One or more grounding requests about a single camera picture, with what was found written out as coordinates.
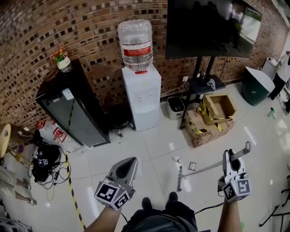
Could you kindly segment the round wooden table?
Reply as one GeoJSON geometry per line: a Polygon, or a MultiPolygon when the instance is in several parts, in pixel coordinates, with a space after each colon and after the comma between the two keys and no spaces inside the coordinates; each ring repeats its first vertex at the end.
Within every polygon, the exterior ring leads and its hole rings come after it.
{"type": "Polygon", "coordinates": [[[0,159],[2,159],[7,151],[11,136],[11,125],[7,124],[0,134],[0,159]]]}

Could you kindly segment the black chair base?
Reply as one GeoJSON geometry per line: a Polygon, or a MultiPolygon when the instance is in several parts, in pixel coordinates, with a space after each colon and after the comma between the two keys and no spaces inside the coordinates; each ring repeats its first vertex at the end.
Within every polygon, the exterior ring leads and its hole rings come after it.
{"type": "Polygon", "coordinates": [[[135,131],[135,124],[132,119],[120,119],[115,121],[111,125],[111,130],[114,131],[119,137],[123,137],[122,130],[130,127],[132,130],[135,131]]]}

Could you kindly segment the black television stand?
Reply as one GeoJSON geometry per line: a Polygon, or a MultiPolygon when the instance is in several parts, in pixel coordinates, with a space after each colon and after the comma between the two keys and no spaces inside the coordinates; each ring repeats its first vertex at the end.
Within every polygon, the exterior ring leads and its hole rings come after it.
{"type": "Polygon", "coordinates": [[[188,80],[189,89],[187,91],[186,99],[184,100],[185,110],[184,110],[183,115],[182,115],[182,119],[181,119],[181,123],[180,123],[180,127],[179,127],[180,130],[185,128],[184,119],[185,119],[185,115],[186,115],[187,108],[188,108],[189,104],[200,103],[199,98],[202,94],[207,94],[207,93],[214,92],[216,90],[220,90],[220,89],[225,88],[225,84],[220,80],[220,78],[217,75],[210,74],[211,68],[212,68],[214,60],[215,60],[214,56],[210,57],[210,60],[209,60],[204,77],[203,78],[198,77],[198,72],[199,72],[199,68],[201,67],[202,58],[203,57],[197,58],[197,61],[196,61],[195,67],[194,67],[193,76],[191,79],[188,80]],[[213,90],[207,84],[211,79],[214,81],[215,90],[213,90]]]}

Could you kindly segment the open cardboard box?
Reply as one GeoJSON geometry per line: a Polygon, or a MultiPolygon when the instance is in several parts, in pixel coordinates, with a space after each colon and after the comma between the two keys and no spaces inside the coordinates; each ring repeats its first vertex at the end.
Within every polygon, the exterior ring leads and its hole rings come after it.
{"type": "Polygon", "coordinates": [[[206,125],[229,121],[237,111],[227,94],[206,94],[203,96],[199,107],[206,125]]]}

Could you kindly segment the person's right forearm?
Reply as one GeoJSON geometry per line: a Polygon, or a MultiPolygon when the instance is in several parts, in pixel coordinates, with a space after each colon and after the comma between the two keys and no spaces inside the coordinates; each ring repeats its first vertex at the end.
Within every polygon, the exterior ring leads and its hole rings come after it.
{"type": "Polygon", "coordinates": [[[242,232],[238,202],[224,200],[217,232],[242,232]]]}

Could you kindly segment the green bin white lid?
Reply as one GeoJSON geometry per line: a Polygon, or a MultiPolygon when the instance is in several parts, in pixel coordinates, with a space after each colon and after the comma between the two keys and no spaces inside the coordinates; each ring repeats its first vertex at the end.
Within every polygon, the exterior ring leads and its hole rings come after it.
{"type": "Polygon", "coordinates": [[[257,106],[274,90],[273,81],[261,70],[245,67],[242,75],[242,96],[252,106],[257,106]]]}

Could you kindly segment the large black television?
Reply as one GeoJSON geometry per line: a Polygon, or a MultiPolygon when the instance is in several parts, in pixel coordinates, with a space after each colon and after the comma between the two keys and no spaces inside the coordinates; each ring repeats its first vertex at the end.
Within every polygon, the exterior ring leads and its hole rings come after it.
{"type": "Polygon", "coordinates": [[[168,0],[166,58],[247,58],[261,19],[244,0],[168,0]]]}

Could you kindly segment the person's left forearm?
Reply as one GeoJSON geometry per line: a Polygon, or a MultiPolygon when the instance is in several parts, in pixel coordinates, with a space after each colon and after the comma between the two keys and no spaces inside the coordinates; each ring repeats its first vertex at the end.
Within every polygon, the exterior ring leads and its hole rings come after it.
{"type": "Polygon", "coordinates": [[[105,207],[96,220],[84,232],[114,232],[120,215],[121,210],[105,207]]]}

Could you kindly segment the black glass-door fridge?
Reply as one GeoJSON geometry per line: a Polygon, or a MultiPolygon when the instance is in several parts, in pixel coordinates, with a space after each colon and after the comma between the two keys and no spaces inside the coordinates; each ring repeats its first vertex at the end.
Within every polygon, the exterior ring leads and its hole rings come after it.
{"type": "Polygon", "coordinates": [[[56,124],[79,145],[96,147],[110,142],[107,119],[79,59],[69,72],[58,71],[44,80],[35,100],[56,124]]]}

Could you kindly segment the potted flowers white pot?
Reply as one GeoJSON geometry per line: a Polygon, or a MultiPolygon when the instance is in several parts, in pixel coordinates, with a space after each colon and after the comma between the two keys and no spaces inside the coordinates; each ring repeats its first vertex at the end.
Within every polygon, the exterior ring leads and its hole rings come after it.
{"type": "Polygon", "coordinates": [[[51,54],[50,59],[56,62],[59,70],[66,68],[71,62],[65,48],[59,48],[58,50],[54,51],[51,54]]]}

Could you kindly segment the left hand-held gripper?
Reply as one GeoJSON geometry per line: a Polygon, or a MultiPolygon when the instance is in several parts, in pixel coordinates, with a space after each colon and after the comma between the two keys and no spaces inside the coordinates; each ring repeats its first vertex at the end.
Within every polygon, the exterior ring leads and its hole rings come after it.
{"type": "Polygon", "coordinates": [[[99,182],[94,198],[102,205],[120,211],[135,194],[133,180],[136,177],[137,169],[138,159],[136,157],[126,158],[114,164],[108,176],[99,182]]]}

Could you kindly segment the yellow black floor tape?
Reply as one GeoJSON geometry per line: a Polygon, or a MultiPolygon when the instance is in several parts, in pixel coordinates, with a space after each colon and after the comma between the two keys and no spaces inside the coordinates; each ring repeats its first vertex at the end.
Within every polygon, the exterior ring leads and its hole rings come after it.
{"type": "Polygon", "coordinates": [[[77,211],[77,216],[78,216],[78,218],[80,220],[82,228],[83,228],[83,230],[85,230],[86,226],[85,226],[85,223],[83,222],[81,212],[79,211],[79,207],[78,207],[77,201],[75,199],[75,193],[74,193],[73,186],[72,186],[71,167],[70,167],[70,163],[68,161],[68,155],[66,153],[64,153],[64,156],[65,156],[65,163],[66,163],[66,170],[67,170],[67,181],[69,183],[70,192],[71,192],[71,195],[72,195],[72,200],[73,200],[75,209],[77,211]]]}

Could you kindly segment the white water dispenser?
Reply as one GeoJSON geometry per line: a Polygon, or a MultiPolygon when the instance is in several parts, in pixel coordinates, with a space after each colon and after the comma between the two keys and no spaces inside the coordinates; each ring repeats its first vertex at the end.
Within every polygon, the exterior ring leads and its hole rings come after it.
{"type": "Polygon", "coordinates": [[[161,76],[157,69],[151,64],[146,73],[136,74],[124,67],[122,75],[136,131],[157,126],[161,91],[161,76]]]}

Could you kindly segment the white sink cabinet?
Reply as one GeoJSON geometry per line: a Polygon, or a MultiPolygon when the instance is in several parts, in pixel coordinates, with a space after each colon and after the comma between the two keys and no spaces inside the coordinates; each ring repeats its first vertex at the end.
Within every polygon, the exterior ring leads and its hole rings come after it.
{"type": "Polygon", "coordinates": [[[264,72],[269,77],[272,77],[276,74],[276,65],[278,61],[274,57],[267,57],[265,63],[262,67],[262,72],[264,72]]]}

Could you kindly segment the black tripod stand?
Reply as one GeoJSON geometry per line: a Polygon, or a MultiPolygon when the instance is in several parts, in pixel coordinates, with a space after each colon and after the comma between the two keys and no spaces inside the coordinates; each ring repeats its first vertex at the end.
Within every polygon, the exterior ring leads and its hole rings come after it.
{"type": "Polygon", "coordinates": [[[290,215],[290,212],[286,212],[286,213],[276,213],[276,211],[280,208],[280,207],[284,207],[289,201],[290,201],[290,188],[286,188],[283,189],[281,191],[281,193],[285,193],[287,192],[287,198],[285,200],[285,202],[281,205],[276,205],[273,209],[273,211],[264,219],[264,221],[262,221],[261,223],[259,223],[259,227],[263,227],[272,217],[281,217],[281,225],[280,225],[280,232],[282,231],[283,228],[283,222],[284,222],[284,216],[290,215]]]}

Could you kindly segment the black bag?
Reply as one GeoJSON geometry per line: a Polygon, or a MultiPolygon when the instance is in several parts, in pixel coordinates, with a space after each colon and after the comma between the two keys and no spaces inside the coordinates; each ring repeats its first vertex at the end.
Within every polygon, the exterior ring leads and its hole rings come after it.
{"type": "Polygon", "coordinates": [[[32,164],[36,167],[52,169],[60,161],[59,148],[58,145],[41,145],[33,155],[32,164]]]}

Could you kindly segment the small grey waste bin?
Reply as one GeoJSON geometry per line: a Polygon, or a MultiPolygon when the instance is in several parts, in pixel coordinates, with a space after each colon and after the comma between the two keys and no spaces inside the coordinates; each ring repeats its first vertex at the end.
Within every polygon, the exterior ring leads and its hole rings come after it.
{"type": "Polygon", "coordinates": [[[167,99],[167,111],[171,120],[179,120],[185,111],[185,106],[180,97],[169,97],[167,99]]]}

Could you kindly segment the white plastic bag red print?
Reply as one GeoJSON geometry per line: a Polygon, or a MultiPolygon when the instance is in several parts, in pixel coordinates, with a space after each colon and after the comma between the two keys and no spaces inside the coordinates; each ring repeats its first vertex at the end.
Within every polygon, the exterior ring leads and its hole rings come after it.
{"type": "Polygon", "coordinates": [[[40,136],[44,142],[58,145],[63,150],[68,150],[66,140],[68,135],[57,125],[54,120],[48,119],[37,121],[36,129],[39,130],[40,136]]]}

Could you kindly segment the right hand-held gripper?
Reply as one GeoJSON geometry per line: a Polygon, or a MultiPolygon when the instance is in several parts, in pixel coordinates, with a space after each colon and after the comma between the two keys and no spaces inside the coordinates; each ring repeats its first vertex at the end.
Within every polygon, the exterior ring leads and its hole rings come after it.
{"type": "Polygon", "coordinates": [[[223,191],[227,202],[235,202],[244,199],[251,194],[250,181],[247,173],[242,173],[226,182],[225,177],[237,174],[244,170],[242,164],[243,150],[235,152],[233,149],[225,150],[223,153],[222,168],[224,176],[218,180],[218,191],[223,191]]]}

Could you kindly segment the person's black clothing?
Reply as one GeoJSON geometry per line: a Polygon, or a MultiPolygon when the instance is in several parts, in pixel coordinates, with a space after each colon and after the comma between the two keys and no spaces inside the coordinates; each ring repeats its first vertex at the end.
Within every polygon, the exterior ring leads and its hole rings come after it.
{"type": "Polygon", "coordinates": [[[198,232],[194,211],[179,201],[168,201],[165,210],[137,210],[121,232],[198,232]]]}

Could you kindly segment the clear water bottle red label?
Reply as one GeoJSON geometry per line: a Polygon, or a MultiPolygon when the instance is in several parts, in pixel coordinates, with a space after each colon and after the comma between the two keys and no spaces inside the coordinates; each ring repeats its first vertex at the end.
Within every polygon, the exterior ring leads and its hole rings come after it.
{"type": "Polygon", "coordinates": [[[118,38],[124,65],[135,73],[147,72],[153,62],[152,25],[146,19],[119,23],[118,38]]]}

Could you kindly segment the grey broom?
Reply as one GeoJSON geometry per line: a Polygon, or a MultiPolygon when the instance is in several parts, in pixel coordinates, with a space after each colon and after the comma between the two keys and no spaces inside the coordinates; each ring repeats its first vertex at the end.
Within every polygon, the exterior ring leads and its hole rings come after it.
{"type": "MultiPolygon", "coordinates": [[[[251,151],[251,143],[249,141],[247,141],[246,144],[245,144],[245,147],[242,150],[244,152],[244,156],[249,154],[250,151],[251,151]]],[[[185,180],[187,177],[189,177],[191,175],[199,174],[199,173],[202,173],[202,172],[217,168],[219,166],[222,166],[222,160],[217,162],[217,163],[214,163],[214,164],[212,164],[212,165],[210,165],[208,167],[205,167],[203,169],[199,169],[197,171],[193,171],[193,172],[191,172],[189,174],[183,174],[183,167],[180,166],[179,167],[179,172],[178,172],[178,180],[177,180],[177,192],[181,192],[182,191],[181,185],[182,185],[182,180],[183,179],[185,180]]],[[[225,177],[225,180],[226,180],[226,182],[228,182],[231,178],[233,178],[233,177],[235,177],[237,175],[241,175],[244,172],[245,172],[245,166],[244,166],[244,170],[242,172],[237,173],[237,174],[231,174],[231,171],[230,171],[230,175],[225,177]]]]}

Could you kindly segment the large taped cardboard box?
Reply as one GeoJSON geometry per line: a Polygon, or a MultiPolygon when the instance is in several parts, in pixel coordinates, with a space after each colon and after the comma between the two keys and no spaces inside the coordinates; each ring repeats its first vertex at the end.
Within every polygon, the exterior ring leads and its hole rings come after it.
{"type": "Polygon", "coordinates": [[[206,125],[201,114],[194,110],[186,112],[184,119],[185,131],[190,137],[194,148],[202,146],[227,134],[235,125],[233,119],[217,124],[206,125]]]}

